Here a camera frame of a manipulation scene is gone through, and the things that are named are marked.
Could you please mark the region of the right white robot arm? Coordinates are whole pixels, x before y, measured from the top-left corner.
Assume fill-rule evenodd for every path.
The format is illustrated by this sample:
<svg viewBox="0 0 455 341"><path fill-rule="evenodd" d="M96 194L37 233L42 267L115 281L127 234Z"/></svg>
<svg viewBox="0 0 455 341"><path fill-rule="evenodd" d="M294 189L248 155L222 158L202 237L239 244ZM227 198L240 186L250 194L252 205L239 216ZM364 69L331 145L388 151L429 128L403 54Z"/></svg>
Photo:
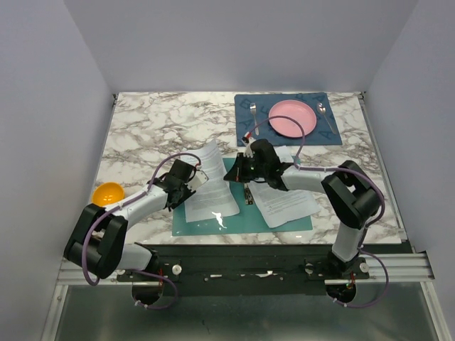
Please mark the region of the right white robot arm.
<svg viewBox="0 0 455 341"><path fill-rule="evenodd" d="M354 161L338 167L318 168L281 161L266 139L252 143L238 153L224 180L250 183L262 179L280 191L305 190L323 193L339 219L336 240L328 253L327 269L335 278L343 278L353 270L365 239L367 228L385 211L382 191Z"/></svg>

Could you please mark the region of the teal file folder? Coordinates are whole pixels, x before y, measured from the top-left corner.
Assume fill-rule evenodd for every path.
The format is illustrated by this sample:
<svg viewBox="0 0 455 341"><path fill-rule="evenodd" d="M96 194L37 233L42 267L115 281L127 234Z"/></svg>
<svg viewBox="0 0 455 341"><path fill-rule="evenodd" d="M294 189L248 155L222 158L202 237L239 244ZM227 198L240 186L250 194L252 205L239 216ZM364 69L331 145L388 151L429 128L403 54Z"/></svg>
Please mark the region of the teal file folder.
<svg viewBox="0 0 455 341"><path fill-rule="evenodd" d="M253 205L245 204L244 185L239 183L229 184L230 191L237 203L240 213L224 217L221 222L217 219L187 222L184 203L173 211L172 235L203 236L214 234L254 234L265 232L279 232L268 228L255 202Z"/></svg>

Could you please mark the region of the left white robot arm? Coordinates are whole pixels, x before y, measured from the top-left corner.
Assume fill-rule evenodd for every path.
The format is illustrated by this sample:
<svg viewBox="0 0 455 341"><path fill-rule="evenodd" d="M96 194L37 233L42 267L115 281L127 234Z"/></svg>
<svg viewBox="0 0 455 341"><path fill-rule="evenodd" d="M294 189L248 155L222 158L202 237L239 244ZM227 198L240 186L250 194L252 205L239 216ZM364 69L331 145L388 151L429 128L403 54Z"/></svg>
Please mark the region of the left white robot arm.
<svg viewBox="0 0 455 341"><path fill-rule="evenodd" d="M208 181L200 166L175 160L170 171L152 179L137 193L105 207L84 207L63 256L88 274L105 279L117 270L133 271L141 280L157 274L157 256L150 247L125 242L136 223L161 210L174 210Z"/></svg>

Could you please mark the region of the printed paper sheets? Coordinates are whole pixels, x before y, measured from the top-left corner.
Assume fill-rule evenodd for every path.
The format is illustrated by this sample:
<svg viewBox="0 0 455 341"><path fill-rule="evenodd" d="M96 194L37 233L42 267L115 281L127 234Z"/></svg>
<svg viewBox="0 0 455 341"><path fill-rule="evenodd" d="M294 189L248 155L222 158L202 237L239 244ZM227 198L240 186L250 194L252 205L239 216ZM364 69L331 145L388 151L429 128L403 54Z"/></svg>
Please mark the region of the printed paper sheets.
<svg viewBox="0 0 455 341"><path fill-rule="evenodd" d="M227 173L217 141L213 139L204 147L190 151L202 161L201 170L208 181L201 185L194 195L185 201L187 222L217 219L240 213L240 209L223 178Z"/></svg>

